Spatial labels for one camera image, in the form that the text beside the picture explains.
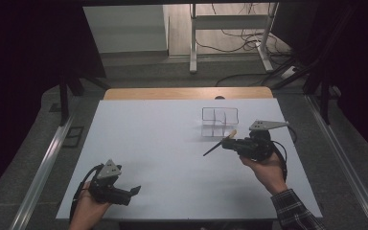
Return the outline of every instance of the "plaid shirt sleeve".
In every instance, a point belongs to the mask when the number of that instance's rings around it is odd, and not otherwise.
[[[325,226],[304,206],[292,189],[274,195],[274,208],[283,229],[323,230]]]

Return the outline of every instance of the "white tabletop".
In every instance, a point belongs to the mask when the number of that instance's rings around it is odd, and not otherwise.
[[[256,120],[285,121],[276,99],[101,101],[57,219],[69,218],[79,183],[108,159],[122,165],[115,187],[142,189],[128,206],[112,205],[105,219],[276,219],[270,193],[234,151],[202,156],[220,140],[201,135],[203,107],[237,108],[237,139]],[[287,150],[288,186],[322,217],[288,129],[270,134]]]

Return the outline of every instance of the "gray carpet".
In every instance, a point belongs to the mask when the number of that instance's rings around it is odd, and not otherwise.
[[[200,87],[214,86],[224,77],[238,76],[222,81],[219,86],[254,85],[264,75],[262,64],[256,60],[218,61],[206,58],[198,65],[195,75],[189,73],[189,64],[182,61],[161,64],[128,64],[106,66],[107,79],[113,87]],[[315,121],[305,96],[301,94],[298,80],[276,91],[280,107],[287,121],[296,130],[295,144],[300,155],[315,198],[329,229],[368,229],[368,219],[357,201],[345,174]],[[30,218],[27,229],[67,229],[66,221],[56,220],[58,206],[62,201],[68,181],[80,156],[84,139],[91,125],[99,100],[104,90],[86,80],[82,81],[85,94],[82,97],[72,128],[82,128],[79,142],[66,139],[57,157],[50,177]],[[28,137],[19,149],[0,180],[0,229],[8,229],[33,180],[36,170],[58,128],[60,114],[58,89],[48,90],[42,98],[40,112]],[[335,101],[330,103],[330,119],[340,143],[349,153],[353,165],[368,188],[368,145],[344,118]],[[117,229],[117,223],[103,221],[98,229]]]

